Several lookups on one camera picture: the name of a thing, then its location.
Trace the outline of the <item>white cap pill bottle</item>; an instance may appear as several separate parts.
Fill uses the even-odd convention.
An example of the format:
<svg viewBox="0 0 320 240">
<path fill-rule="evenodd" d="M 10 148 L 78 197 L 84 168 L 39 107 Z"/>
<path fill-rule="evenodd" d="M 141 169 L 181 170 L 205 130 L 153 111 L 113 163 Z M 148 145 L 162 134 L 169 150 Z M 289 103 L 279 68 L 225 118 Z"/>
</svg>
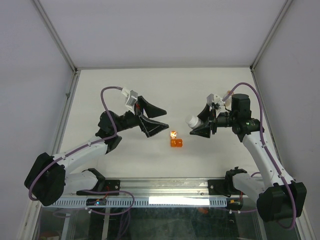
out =
<svg viewBox="0 0 320 240">
<path fill-rule="evenodd" d="M 192 130 L 198 128 L 203 124 L 203 121 L 198 116 L 194 115 L 188 115 L 185 118 L 185 122 Z"/>
</svg>

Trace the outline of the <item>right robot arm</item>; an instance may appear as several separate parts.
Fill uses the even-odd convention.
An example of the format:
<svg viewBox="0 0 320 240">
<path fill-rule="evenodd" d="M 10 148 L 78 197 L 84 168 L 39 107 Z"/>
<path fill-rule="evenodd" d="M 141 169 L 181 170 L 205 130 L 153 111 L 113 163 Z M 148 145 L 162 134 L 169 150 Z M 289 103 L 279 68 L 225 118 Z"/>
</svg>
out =
<svg viewBox="0 0 320 240">
<path fill-rule="evenodd" d="M 230 101 L 231 109 L 222 111 L 226 102 L 210 94 L 204 109 L 185 120 L 191 128 L 190 135 L 210 138 L 218 128 L 231 128 L 252 156 L 262 180 L 255 180 L 246 170 L 235 167 L 225 173 L 222 183 L 214 185 L 214 190 L 226 197 L 247 195 L 265 222 L 300 217 L 307 195 L 305 185 L 296 182 L 268 148 L 261 121 L 252 118 L 249 96 L 236 93 Z"/>
</svg>

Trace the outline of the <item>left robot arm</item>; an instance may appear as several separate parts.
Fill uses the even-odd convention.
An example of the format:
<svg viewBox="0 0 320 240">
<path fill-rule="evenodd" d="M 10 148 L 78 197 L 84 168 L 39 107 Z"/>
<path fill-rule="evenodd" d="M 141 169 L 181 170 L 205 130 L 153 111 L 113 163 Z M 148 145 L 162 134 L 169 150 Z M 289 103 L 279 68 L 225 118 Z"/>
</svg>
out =
<svg viewBox="0 0 320 240">
<path fill-rule="evenodd" d="M 104 111 L 99 118 L 98 131 L 81 146 L 67 152 L 49 155 L 40 154 L 29 171 L 24 186 L 34 201 L 50 206 L 62 195 L 97 195 L 107 188 L 106 178 L 95 168 L 73 171 L 87 161 L 104 156 L 115 150 L 122 140 L 118 135 L 135 127 L 150 138 L 169 128 L 154 118 L 164 116 L 167 111 L 152 105 L 142 96 L 133 101 L 132 109 L 123 115 Z"/>
</svg>

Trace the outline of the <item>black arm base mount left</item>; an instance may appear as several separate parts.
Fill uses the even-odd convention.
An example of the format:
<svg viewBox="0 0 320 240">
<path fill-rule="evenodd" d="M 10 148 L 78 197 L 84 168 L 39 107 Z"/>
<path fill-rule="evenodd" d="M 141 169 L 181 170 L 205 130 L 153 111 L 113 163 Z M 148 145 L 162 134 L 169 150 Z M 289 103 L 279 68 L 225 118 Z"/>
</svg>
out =
<svg viewBox="0 0 320 240">
<path fill-rule="evenodd" d="M 121 181 L 119 179 L 105 179 L 98 180 L 97 184 L 88 190 L 79 190 L 76 192 L 77 196 L 118 196 L 118 191 L 121 188 Z"/>
</svg>

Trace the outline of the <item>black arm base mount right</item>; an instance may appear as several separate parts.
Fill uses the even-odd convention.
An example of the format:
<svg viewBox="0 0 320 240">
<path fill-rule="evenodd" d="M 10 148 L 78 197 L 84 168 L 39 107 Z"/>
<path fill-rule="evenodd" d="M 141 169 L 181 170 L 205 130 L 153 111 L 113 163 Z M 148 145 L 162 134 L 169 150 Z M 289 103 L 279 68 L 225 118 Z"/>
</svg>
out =
<svg viewBox="0 0 320 240">
<path fill-rule="evenodd" d="M 229 181 L 226 179 L 209 179 L 207 181 L 208 194 L 210 196 L 224 196 L 230 198 L 232 195 L 239 196 L 241 193 L 248 197 L 247 185 L 240 181 Z"/>
</svg>

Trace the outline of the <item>clear bottle orange pills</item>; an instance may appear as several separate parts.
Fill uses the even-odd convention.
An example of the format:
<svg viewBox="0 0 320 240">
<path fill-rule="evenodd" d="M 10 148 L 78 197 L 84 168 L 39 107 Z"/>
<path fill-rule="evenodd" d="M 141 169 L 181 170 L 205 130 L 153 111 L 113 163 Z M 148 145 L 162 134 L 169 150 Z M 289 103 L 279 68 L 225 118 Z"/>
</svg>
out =
<svg viewBox="0 0 320 240">
<path fill-rule="evenodd" d="M 233 96 L 233 95 L 234 95 L 234 92 L 228 90 L 228 91 L 226 92 L 226 94 L 223 96 L 224 98 L 226 98 L 225 101 L 224 101 L 226 106 L 228 106 L 228 105 L 231 104 L 231 102 L 232 102 L 232 96 Z"/>
</svg>

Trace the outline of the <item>orange pill organizer box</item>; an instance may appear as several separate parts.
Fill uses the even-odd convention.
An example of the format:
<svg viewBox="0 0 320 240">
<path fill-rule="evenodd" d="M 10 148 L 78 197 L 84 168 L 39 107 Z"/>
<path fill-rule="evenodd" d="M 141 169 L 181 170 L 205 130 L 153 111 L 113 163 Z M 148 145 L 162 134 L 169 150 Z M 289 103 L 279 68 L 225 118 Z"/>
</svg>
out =
<svg viewBox="0 0 320 240">
<path fill-rule="evenodd" d="M 183 140 L 179 138 L 177 131 L 170 131 L 170 146 L 172 148 L 182 148 Z"/>
</svg>

